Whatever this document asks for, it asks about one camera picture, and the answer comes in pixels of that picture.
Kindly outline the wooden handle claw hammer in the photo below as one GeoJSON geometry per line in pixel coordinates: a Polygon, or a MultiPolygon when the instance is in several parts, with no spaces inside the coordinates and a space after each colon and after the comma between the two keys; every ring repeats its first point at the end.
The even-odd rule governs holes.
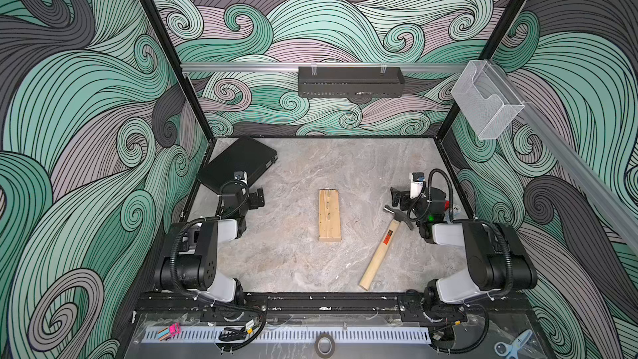
{"type": "Polygon", "coordinates": [[[409,219],[409,216],[406,213],[401,212],[398,209],[393,209],[389,205],[385,205],[383,209],[388,214],[391,214],[393,219],[388,225],[387,230],[385,231],[385,234],[383,234],[380,244],[375,250],[375,253],[372,256],[372,259],[370,260],[370,263],[368,264],[367,269],[365,270],[359,282],[359,286],[363,288],[365,291],[370,290],[372,282],[374,281],[374,278],[377,275],[377,272],[379,271],[380,266],[382,265],[385,259],[385,256],[387,255],[387,252],[390,248],[390,244],[393,241],[393,239],[395,239],[395,235],[398,229],[400,228],[400,226],[403,224],[409,230],[415,229],[413,222],[409,219]]]}

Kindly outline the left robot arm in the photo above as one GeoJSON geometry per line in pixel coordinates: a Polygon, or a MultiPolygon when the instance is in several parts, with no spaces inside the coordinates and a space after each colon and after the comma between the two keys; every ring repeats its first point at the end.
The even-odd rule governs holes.
{"type": "Polygon", "coordinates": [[[244,304],[241,282],[219,270],[218,248],[241,238],[247,212],[263,206],[263,189],[249,191],[240,184],[219,196],[215,215],[172,224],[154,271],[155,289],[207,302],[244,304]]]}

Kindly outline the wooden board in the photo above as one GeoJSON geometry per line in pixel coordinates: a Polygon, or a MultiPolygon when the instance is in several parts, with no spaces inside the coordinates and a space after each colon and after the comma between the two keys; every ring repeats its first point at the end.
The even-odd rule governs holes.
{"type": "Polygon", "coordinates": [[[339,193],[335,189],[319,191],[319,241],[326,243],[342,241],[339,193]]]}

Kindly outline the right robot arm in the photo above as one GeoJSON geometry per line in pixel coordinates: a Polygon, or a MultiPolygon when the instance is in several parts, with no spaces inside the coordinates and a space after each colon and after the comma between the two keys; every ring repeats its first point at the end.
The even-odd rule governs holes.
{"type": "Polygon", "coordinates": [[[435,168],[428,175],[410,175],[410,188],[390,188],[385,210],[416,229],[427,244],[465,251],[463,269],[428,283],[427,309],[469,305],[481,299],[506,299],[511,293],[534,289],[538,273],[517,232],[481,219],[460,219],[450,177],[435,168]]]}

